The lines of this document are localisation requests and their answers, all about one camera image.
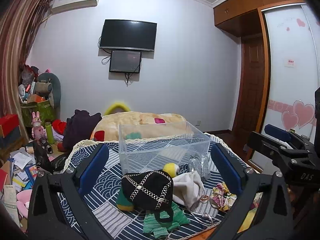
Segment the floral fabric scrunchie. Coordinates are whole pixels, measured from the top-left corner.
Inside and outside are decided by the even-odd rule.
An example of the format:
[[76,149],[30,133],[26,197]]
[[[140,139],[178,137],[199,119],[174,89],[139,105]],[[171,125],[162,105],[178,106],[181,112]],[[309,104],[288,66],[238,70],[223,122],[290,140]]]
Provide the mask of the floral fabric scrunchie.
[[213,207],[222,212],[230,210],[235,203],[237,196],[232,194],[225,182],[218,183],[211,191],[209,200]]

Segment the green yellow sponge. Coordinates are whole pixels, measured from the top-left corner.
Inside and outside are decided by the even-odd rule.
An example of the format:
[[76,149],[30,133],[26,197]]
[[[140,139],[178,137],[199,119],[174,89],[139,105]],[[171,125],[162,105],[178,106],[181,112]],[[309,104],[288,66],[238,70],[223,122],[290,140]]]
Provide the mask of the green yellow sponge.
[[116,206],[121,211],[131,212],[134,210],[134,205],[124,196],[122,187],[118,192]]

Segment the black bag with chain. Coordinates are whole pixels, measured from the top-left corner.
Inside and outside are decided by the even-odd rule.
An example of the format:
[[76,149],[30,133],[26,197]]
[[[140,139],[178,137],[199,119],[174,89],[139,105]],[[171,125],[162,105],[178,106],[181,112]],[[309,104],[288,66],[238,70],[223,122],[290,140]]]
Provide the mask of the black bag with chain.
[[146,211],[171,209],[173,181],[163,170],[127,173],[121,179],[124,196],[136,207]]

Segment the brown wooden door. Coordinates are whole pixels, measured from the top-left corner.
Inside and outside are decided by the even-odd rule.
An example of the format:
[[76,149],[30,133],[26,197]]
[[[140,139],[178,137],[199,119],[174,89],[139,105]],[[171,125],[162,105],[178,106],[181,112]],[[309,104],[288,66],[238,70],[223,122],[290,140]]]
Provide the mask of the brown wooden door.
[[256,129],[263,97],[265,72],[264,44],[261,36],[242,39],[242,67],[238,105],[233,125],[237,140],[246,144]]

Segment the white cloth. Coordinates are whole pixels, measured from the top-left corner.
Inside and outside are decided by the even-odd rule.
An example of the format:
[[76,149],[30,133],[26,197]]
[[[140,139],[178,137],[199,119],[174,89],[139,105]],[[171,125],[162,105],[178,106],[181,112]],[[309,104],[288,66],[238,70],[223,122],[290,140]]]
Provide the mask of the white cloth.
[[172,179],[172,200],[177,204],[191,207],[203,195],[204,186],[197,171],[182,173]]

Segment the blue patterned tablecloth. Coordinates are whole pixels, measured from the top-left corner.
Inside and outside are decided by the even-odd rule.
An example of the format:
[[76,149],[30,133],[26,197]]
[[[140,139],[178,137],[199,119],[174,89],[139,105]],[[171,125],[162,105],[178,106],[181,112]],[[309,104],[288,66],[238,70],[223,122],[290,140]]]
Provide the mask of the blue patterned tablecloth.
[[[215,135],[205,134],[208,135],[211,140],[207,153],[207,156],[210,158],[210,178],[204,182],[204,193],[209,193],[214,186],[223,182],[220,172],[213,163],[210,155],[214,144],[220,143],[232,157],[238,159],[239,163],[244,168],[248,167],[248,165],[237,156],[222,139]],[[90,140],[83,140],[76,144],[75,149],[77,151],[74,150],[70,161],[66,161],[69,163],[69,167],[76,168],[83,159],[89,157],[97,144],[97,142]],[[155,239],[153,235],[143,233],[145,211],[140,208],[135,208],[131,212],[126,212],[120,211],[116,207],[116,200],[121,186],[121,178],[123,176],[118,154],[119,142],[111,141],[106,142],[106,144],[109,149],[108,161],[99,175],[96,184],[93,186],[92,191],[86,194],[83,197],[83,200],[113,239]],[[179,168],[179,174],[188,171],[188,165],[186,168]],[[69,207],[65,195],[63,193],[58,193],[57,196],[59,197],[68,224],[73,230],[84,235]],[[164,237],[161,239],[191,239],[206,232],[207,229],[210,230],[210,221],[207,218],[202,217],[202,215],[205,213],[210,215],[213,218],[214,224],[221,222],[225,216],[222,211],[218,211],[217,208],[213,207],[212,204],[209,204],[208,202],[198,202],[198,204],[193,205],[191,213],[185,207],[179,207],[190,220],[190,223],[169,232],[167,238]]]

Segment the dark purple clothing pile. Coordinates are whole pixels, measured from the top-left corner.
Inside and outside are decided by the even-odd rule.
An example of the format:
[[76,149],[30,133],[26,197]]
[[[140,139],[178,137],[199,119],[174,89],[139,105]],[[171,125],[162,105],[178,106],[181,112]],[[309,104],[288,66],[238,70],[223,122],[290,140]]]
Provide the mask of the dark purple clothing pile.
[[62,141],[63,149],[71,152],[80,141],[90,139],[93,129],[102,119],[101,113],[90,115],[86,110],[76,109],[71,118],[67,118]]

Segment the red plush item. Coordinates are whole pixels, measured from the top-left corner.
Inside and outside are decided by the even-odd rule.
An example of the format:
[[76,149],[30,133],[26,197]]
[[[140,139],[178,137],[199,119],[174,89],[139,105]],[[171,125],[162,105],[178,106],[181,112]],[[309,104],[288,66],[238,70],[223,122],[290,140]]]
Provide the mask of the red plush item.
[[67,122],[61,121],[60,119],[56,119],[52,122],[52,127],[54,131],[60,135],[64,134],[66,126],[67,126]]

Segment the green water bottle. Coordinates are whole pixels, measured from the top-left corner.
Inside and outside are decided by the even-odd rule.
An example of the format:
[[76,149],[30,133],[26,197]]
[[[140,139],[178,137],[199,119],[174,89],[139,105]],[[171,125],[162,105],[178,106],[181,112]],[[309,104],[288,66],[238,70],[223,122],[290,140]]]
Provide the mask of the green water bottle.
[[53,135],[52,124],[50,122],[45,122],[46,134],[47,134],[47,141],[49,144],[55,144],[55,139]]

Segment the yellow plush ball toy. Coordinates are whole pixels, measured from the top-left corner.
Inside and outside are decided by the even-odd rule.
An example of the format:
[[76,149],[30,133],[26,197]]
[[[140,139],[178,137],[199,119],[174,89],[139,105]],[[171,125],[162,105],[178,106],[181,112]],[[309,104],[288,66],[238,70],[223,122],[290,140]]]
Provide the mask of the yellow plush ball toy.
[[164,165],[163,171],[167,172],[171,178],[175,178],[179,174],[180,168],[175,163],[167,163]]

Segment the clear plastic storage box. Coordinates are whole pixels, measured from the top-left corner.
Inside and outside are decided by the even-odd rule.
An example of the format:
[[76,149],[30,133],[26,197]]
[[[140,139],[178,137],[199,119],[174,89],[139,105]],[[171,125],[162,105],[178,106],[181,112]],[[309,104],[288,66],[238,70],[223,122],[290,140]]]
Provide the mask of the clear plastic storage box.
[[123,174],[161,170],[167,163],[186,168],[191,155],[206,154],[210,137],[189,122],[181,124],[180,134],[165,136],[169,128],[162,128],[159,137],[142,138],[141,133],[119,133],[119,159]]

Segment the pink plush toy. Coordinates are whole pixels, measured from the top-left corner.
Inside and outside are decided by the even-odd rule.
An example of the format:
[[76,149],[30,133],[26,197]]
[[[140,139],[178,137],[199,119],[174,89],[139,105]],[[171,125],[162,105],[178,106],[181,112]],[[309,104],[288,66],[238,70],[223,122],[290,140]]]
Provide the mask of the pink plush toy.
[[17,209],[24,218],[28,218],[31,194],[32,194],[32,189],[28,189],[28,190],[23,190],[16,195]]

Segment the pink rabbit figurine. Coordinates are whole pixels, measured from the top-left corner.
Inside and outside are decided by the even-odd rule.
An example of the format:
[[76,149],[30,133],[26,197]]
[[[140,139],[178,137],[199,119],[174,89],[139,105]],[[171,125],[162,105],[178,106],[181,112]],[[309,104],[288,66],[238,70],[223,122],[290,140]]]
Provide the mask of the pink rabbit figurine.
[[31,124],[33,126],[31,130],[31,135],[35,140],[39,141],[41,138],[47,138],[46,129],[42,126],[39,111],[32,113]]

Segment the beige plush blanket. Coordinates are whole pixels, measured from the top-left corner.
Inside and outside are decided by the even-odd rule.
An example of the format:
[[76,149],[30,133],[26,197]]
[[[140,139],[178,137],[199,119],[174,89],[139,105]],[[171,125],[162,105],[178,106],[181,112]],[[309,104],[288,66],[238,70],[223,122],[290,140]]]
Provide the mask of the beige plush blanket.
[[118,141],[120,128],[124,135],[141,133],[142,138],[159,137],[162,128],[169,128],[165,136],[180,134],[186,118],[175,113],[119,112],[105,115],[93,129],[90,139],[94,141]]

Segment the yellow plush headband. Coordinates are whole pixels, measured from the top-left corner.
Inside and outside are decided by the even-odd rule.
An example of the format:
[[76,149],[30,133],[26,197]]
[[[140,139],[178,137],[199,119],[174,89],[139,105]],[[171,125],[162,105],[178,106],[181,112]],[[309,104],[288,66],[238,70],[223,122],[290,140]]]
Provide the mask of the yellow plush headband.
[[122,112],[130,112],[131,109],[123,102],[115,102],[104,112],[104,115],[110,115],[116,112],[116,110],[121,110]]

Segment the green cardboard box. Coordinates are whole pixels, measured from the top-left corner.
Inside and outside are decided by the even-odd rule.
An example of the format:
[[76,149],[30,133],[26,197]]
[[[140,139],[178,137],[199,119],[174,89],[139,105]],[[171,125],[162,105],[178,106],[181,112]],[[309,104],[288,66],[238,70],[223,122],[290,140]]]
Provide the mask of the green cardboard box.
[[21,105],[23,123],[26,127],[32,127],[32,113],[39,112],[41,124],[45,126],[46,122],[52,122],[56,119],[56,111],[50,105],[49,100],[43,102],[23,103]]

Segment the green knitted cloth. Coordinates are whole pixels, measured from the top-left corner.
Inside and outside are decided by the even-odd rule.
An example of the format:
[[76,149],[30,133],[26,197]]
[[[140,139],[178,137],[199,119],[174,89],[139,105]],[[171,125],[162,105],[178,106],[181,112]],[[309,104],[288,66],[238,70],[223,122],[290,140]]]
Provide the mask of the green knitted cloth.
[[169,232],[178,229],[182,225],[189,224],[190,220],[178,207],[172,202],[171,209],[163,211],[146,211],[143,222],[143,233],[151,234],[156,239],[167,237]]

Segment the red gift box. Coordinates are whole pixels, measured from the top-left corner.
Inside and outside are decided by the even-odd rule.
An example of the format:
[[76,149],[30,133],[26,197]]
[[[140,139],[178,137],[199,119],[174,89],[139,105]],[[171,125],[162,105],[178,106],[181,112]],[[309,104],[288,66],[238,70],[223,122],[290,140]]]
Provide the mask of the red gift box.
[[0,118],[0,135],[6,137],[11,131],[19,126],[17,114],[8,114]]

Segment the grey green plush toy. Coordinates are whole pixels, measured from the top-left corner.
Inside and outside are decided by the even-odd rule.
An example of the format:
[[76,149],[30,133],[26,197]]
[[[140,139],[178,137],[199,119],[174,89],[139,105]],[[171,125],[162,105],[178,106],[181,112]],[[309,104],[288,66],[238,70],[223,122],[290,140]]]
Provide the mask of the grey green plush toy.
[[42,73],[35,83],[35,94],[48,98],[50,105],[56,109],[60,107],[61,84],[59,78],[53,73]]

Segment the white sliding wardrobe door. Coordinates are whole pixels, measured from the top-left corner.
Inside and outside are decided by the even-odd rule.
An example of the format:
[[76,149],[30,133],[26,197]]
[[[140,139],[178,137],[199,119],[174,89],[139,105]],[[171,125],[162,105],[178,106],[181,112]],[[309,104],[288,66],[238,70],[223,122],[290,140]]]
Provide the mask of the white sliding wardrobe door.
[[264,125],[315,138],[319,87],[319,21],[305,3],[264,9],[270,88]]

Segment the brown wooden wardrobe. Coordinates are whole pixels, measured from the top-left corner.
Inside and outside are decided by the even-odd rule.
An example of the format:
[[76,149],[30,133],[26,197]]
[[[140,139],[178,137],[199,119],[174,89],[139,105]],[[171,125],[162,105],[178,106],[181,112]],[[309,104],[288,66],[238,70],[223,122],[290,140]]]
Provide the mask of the brown wooden wardrobe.
[[213,3],[214,24],[240,38],[240,87],[231,138],[227,142],[244,161],[253,150],[247,148],[249,134],[260,132],[270,90],[270,49],[263,9],[302,0],[217,0]]

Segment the striped brown curtain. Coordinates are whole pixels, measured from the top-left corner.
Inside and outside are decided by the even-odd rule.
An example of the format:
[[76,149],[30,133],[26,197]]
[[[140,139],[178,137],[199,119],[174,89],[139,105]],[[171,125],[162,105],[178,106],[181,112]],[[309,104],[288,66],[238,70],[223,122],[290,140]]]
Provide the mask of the striped brown curtain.
[[1,13],[1,117],[18,116],[20,132],[28,140],[18,95],[20,70],[29,56],[41,21],[52,0],[9,0]]

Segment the small black wall monitor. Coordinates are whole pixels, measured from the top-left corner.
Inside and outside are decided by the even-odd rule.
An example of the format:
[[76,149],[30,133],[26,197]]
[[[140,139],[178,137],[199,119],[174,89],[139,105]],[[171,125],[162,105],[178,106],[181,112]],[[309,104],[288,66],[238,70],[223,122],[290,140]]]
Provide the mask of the small black wall monitor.
[[135,74],[140,72],[142,53],[140,51],[113,50],[109,72]]

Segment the large black wall television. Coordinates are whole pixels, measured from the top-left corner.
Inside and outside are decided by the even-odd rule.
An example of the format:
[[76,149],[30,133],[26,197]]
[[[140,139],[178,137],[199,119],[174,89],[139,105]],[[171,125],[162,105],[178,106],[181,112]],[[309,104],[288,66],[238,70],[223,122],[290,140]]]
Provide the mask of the large black wall television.
[[105,20],[99,48],[154,51],[157,23]]

